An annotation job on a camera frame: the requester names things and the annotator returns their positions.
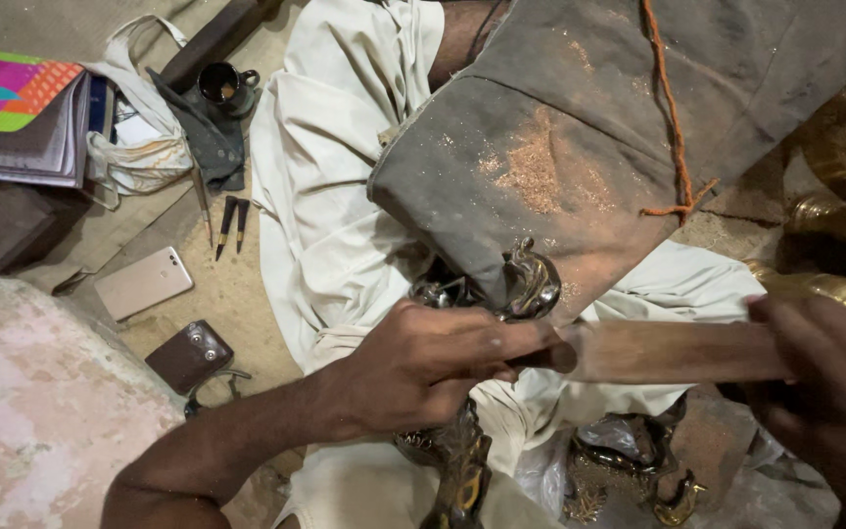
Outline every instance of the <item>smartphone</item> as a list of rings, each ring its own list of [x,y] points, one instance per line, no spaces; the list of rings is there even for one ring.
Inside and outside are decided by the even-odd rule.
[[[98,280],[93,286],[116,321],[194,286],[182,259],[169,246]]]

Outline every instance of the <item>white cloth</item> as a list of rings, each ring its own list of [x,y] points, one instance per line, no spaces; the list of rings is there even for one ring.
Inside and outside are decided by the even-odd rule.
[[[406,230],[368,202],[365,187],[378,134],[429,97],[442,32],[437,2],[312,0],[254,117],[263,282],[307,374],[350,354],[429,264]],[[743,297],[762,293],[744,265],[667,242],[583,317],[734,321],[746,316]],[[686,388],[566,382],[545,370],[525,370],[513,387],[479,384],[471,396],[493,438],[485,528],[559,526],[511,478],[523,450],[607,412],[661,413]],[[277,520],[295,514],[305,529],[416,529],[437,484],[432,469],[406,461],[389,439],[312,446]]]
[[[86,63],[92,72],[113,81],[139,117],[158,134],[135,145],[114,145],[98,132],[87,134],[88,178],[107,187],[113,201],[94,200],[108,209],[119,206],[119,195],[138,195],[169,186],[194,169],[182,125],[158,90],[139,76],[130,59],[130,46],[149,24],[159,22],[181,48],[188,40],[171,22],[145,15],[124,24],[110,37],[102,62]]]
[[[417,243],[365,187],[377,135],[429,98],[442,33],[438,2],[314,0],[264,90],[250,126],[263,283],[305,373],[319,330],[373,327],[425,267],[397,257]]]

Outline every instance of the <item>gray canvas cloth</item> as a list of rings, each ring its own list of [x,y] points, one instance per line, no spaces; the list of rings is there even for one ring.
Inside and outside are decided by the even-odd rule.
[[[742,174],[846,83],[846,0],[653,7],[695,191]],[[369,196],[496,308],[502,251],[534,236],[575,316],[678,226],[639,213],[680,203],[665,109],[638,0],[517,0],[387,146]]]

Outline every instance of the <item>leather pouch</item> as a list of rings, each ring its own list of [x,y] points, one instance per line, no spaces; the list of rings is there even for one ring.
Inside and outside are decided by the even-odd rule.
[[[176,393],[186,395],[234,358],[234,351],[204,320],[188,324],[152,351],[146,364]]]

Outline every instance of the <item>book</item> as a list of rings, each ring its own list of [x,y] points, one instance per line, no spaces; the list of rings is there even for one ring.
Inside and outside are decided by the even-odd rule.
[[[83,185],[91,85],[79,65],[0,53],[0,181]]]

